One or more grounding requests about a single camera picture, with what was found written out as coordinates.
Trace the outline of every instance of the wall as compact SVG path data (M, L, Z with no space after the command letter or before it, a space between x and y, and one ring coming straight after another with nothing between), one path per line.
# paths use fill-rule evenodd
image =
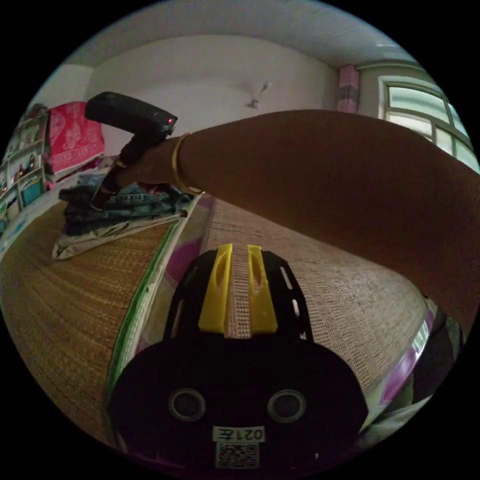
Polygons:
M358 113L369 117L379 117L380 87L379 77L395 75L412 77L435 85L434 80L424 71L408 67L382 66L360 70Z
M265 81L258 110L247 108ZM338 72L314 58L267 41L233 35L196 35L129 50L94 69L88 98L114 91L178 117L175 134L262 113L335 109ZM104 126L105 153L116 154L130 134Z
M84 65L60 65L32 98L30 105L41 103L49 108L85 100L93 68Z

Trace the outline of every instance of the bamboo mat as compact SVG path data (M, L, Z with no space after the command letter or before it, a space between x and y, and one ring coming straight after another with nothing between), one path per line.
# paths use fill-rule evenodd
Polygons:
M233 243L229 336L250 336L247 245L288 261L308 306L314 341L345 360L365 391L390 372L427 307L404 277L217 200L203 251Z
M129 304L171 223L52 260L65 202L34 220L0 264L11 337L43 391L78 427L107 443L102 420L110 360Z

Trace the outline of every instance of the hand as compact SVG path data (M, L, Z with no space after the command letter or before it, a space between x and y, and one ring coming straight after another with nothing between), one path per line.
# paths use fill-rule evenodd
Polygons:
M147 193L161 193L160 184L175 182L172 170L172 152L177 139L169 138L147 150L143 157L118 173L115 180L121 188L138 184Z

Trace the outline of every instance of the window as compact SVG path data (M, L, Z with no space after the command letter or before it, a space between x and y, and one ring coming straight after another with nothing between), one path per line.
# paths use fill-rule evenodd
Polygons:
M394 81L385 81L382 87L385 120L414 130L480 174L467 131L443 93L424 85Z

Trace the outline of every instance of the green trim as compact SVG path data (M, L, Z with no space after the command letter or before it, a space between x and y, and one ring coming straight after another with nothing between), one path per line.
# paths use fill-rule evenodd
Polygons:
M151 259L146 271L140 281L138 288L133 295L133 298L130 302L128 307L128 311L125 315L125 319L123 320L122 326L120 328L120 332L118 333L118 337L115 342L115 346L113 348L113 353L111 356L110 367L108 369L108 375L106 378L105 389L103 394L103 407L102 407L102 416L103 416L103 423L106 431L106 436L111 445L116 445L117 442L114 439L113 432L110 425L110 419L107 415L107 405L110 401L110 397L112 395L115 383L117 382L120 374L122 373L122 365L126 355L126 339L129 338L134 326L135 320L137 319L137 312L139 309L139 305L142 304L142 300L144 299L145 295L148 292L148 281L152 275L152 273L158 267L160 261L163 258L163 254L165 251L165 247L167 246L169 240L171 239L174 231L177 229L178 225L180 224L180 220L177 220L170 228L167 230L160 246L157 248L155 253L153 254L153 258Z

